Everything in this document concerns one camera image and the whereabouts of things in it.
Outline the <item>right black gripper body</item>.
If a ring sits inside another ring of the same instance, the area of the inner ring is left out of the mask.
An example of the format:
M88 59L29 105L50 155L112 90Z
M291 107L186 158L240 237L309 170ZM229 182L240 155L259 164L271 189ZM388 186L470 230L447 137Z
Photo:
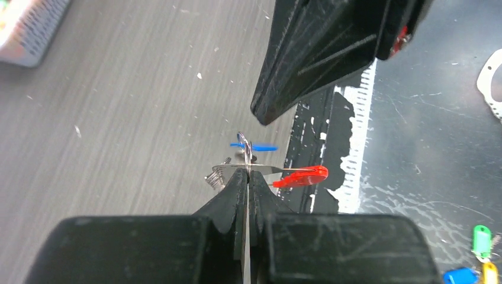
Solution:
M387 60L402 50L414 37L432 3L432 0L388 1L375 57Z

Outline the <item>silver split keyring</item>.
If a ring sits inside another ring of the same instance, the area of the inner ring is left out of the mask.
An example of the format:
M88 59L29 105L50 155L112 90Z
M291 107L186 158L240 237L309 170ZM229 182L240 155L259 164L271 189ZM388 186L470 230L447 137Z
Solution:
M247 138L244 136L242 132L237 133L237 141L239 144L244 145L243 151L244 151L244 164L245 168L247 171L247 175L250 176L251 174L251 167L252 167L252 144L247 140Z

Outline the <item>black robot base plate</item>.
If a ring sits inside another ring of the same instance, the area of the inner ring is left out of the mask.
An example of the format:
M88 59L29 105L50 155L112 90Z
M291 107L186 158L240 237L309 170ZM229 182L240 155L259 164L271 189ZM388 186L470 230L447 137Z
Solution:
M339 201L332 195L345 181L342 158L348 156L353 106L337 87L316 92L297 105L284 162L285 167L322 165L329 176L321 183L279 190L295 212L336 214Z

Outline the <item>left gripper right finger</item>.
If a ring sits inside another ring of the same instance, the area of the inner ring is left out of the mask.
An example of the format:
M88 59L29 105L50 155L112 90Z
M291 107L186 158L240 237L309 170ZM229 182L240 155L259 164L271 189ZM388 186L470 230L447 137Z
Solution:
M252 283L440 283L419 227L402 215L299 214L249 180Z

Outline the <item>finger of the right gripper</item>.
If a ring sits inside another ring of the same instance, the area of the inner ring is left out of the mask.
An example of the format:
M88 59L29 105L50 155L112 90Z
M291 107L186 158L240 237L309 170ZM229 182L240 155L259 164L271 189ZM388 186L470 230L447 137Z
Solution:
M301 97L287 91L292 68L299 63L288 51L294 33L310 8L310 1L276 1L266 55L250 110L256 118L278 118L299 103Z
M288 49L300 61L286 89L301 100L374 61L388 8L388 1L310 2ZM276 119L259 122L269 125Z

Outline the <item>key with blue tag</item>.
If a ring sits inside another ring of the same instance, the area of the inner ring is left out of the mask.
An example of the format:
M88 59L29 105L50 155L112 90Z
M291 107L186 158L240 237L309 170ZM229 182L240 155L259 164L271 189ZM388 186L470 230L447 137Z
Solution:
M272 144L253 144L242 133L237 133L237 141L234 143L230 143L230 147L235 147L244 150L246 148L246 144L249 144L252 151L258 151L258 152L277 151L279 149L278 146Z

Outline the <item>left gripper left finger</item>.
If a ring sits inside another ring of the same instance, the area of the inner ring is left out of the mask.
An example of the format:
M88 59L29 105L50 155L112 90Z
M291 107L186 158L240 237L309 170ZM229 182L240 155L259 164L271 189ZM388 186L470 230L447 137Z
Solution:
M81 216L61 220L27 283L242 283L247 173L191 215Z

